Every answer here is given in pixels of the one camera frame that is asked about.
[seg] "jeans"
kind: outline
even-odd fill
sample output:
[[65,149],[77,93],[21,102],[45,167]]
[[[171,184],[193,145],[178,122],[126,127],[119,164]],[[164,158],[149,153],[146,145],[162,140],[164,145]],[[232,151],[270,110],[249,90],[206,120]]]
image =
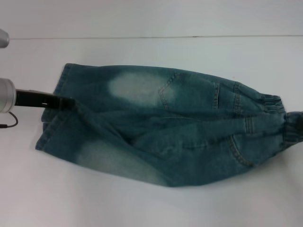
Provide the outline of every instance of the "jeans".
[[185,70],[67,64],[36,149],[94,170],[163,186],[245,173],[303,140],[303,114],[280,97]]

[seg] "white background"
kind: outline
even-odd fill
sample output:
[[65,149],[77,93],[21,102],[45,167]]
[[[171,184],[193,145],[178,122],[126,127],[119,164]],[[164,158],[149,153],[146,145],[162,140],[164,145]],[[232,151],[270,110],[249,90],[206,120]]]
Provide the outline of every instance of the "white background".
[[[13,40],[0,49],[0,77],[53,92],[68,62],[171,67],[240,81],[300,111],[302,10],[301,0],[3,0],[0,28]],[[72,39],[84,37],[98,39]],[[42,109],[13,112],[19,125],[0,130],[1,227],[302,226],[302,144],[248,174],[172,189],[36,151]]]

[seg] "black cable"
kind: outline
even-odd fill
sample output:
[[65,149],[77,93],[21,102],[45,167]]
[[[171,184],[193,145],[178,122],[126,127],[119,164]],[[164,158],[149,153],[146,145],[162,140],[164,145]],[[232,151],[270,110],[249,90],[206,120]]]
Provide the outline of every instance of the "black cable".
[[12,115],[15,118],[16,123],[14,123],[13,125],[0,124],[0,129],[12,128],[12,127],[15,127],[18,124],[18,118],[12,112],[9,112],[9,114]]

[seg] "metal cylinder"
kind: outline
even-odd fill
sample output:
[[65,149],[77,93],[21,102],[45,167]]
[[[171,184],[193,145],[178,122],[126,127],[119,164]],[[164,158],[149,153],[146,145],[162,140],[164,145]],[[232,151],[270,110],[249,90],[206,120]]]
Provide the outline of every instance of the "metal cylinder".
[[9,45],[9,35],[0,29],[0,48],[5,48]]
[[10,79],[0,78],[0,113],[9,112],[16,102],[16,89]]

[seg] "back pocket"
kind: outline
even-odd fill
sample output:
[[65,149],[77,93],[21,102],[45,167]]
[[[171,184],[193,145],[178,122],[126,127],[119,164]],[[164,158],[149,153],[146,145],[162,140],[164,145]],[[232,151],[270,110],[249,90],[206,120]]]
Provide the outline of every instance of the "back pocket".
[[159,89],[163,106],[174,112],[218,109],[219,83],[198,75],[175,72]]

